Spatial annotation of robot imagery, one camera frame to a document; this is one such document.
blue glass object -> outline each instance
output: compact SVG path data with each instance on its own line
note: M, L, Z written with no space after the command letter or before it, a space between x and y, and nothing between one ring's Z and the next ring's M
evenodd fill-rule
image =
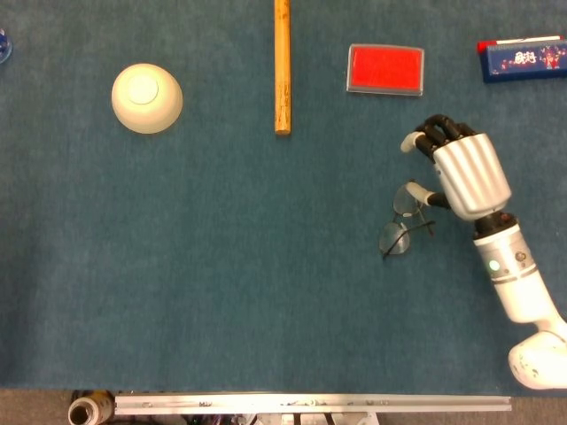
M4 30L0 28L0 64L2 64L12 53L12 42Z

wooden dowel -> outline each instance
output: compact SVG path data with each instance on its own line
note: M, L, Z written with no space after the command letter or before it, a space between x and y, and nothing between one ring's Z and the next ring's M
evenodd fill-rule
M277 135L291 133L291 9L290 0L274 1L275 125Z

blue carpet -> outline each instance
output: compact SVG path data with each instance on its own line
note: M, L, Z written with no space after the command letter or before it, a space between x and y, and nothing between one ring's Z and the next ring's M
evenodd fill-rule
M446 113L486 131L567 313L567 85L487 86L476 42L564 32L567 3L292 2L293 134L273 129L269 0L3 0L0 385L522 395L506 318L451 213L385 263L399 143ZM351 43L425 49L419 99L347 94ZM125 129L110 92L150 62L185 105Z

robotic hand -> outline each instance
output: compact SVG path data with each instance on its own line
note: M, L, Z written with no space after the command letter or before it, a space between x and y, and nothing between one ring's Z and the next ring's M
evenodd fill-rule
M445 193L415 182L409 193L426 205L450 208L474 222L474 244L508 317L534 323L538 332L509 353L516 379L535 389L567 389L567 324L555 308L516 217L502 209L512 193L494 147L484 133L434 115L401 143L433 163Z

eyeglasses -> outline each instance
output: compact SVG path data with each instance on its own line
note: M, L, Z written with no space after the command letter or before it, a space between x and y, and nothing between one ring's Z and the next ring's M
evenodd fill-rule
M428 228L431 235L433 232L431 226L435 221L427 221L422 212L423 204L414 197L406 189L404 184L398 189L393 197L393 210L395 215L392 221L387 223L382 229L380 238L378 239L378 248L382 252L382 258L388 255L403 254L409 248L409 232L419 228ZM408 228L403 222L398 222L399 218L409 218L419 216L421 223Z

